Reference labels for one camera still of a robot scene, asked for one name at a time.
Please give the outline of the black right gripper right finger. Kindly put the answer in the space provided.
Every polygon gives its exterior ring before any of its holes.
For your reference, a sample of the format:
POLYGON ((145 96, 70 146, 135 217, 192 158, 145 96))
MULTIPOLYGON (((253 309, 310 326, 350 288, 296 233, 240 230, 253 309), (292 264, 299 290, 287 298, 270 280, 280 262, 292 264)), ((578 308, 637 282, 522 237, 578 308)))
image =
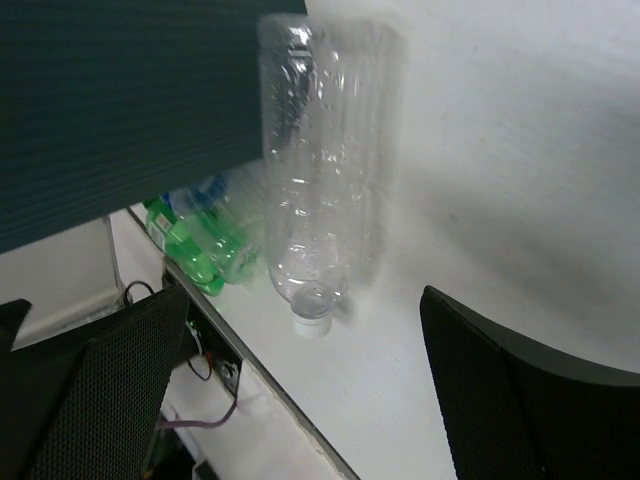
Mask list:
POLYGON ((457 478, 638 478, 637 373, 551 348, 432 286, 420 318, 457 478))

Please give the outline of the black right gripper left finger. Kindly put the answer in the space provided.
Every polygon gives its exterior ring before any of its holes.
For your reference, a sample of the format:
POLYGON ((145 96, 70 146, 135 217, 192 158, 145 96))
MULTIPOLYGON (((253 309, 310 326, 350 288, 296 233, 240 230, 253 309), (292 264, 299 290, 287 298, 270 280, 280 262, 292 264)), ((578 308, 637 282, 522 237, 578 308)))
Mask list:
POLYGON ((30 346, 2 348, 2 478, 140 478, 188 305, 171 287, 30 346))

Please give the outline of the green plastic soda bottle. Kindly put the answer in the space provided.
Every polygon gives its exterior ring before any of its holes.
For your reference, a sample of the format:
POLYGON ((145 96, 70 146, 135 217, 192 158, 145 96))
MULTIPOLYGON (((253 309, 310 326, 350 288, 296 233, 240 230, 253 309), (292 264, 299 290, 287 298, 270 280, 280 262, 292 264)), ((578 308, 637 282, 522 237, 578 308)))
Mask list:
POLYGON ((176 213, 163 196, 143 202, 153 243, 208 296, 253 277, 260 249, 247 228, 218 206, 176 213))

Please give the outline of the clear unlabelled plastic bottle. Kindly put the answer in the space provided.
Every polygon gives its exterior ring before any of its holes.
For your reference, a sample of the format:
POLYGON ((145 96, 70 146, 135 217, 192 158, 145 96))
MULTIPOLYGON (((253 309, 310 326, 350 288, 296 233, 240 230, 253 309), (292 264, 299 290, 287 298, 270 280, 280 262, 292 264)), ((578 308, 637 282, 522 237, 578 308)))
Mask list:
POLYGON ((400 34, 378 19, 270 14, 258 24, 265 255, 296 333, 325 336, 362 270, 367 197, 388 170, 400 34))

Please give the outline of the dark teal plastic bin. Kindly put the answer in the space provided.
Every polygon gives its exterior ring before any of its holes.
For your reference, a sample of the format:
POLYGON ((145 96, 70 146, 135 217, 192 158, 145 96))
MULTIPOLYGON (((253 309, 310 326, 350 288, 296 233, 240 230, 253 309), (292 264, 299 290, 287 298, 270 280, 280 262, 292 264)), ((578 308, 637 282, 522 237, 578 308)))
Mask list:
POLYGON ((301 1, 5 1, 1 248, 262 154, 257 24, 301 1))

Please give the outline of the clear bottle blue Pocari label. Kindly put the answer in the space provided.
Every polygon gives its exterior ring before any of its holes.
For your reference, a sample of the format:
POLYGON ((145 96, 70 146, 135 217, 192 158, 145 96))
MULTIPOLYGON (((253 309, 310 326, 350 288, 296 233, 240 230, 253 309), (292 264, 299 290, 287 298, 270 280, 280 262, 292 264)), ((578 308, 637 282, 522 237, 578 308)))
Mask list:
POLYGON ((173 212, 185 218, 191 213, 217 213, 260 236, 264 227, 264 181, 258 162, 226 170, 190 186, 163 195, 173 212))

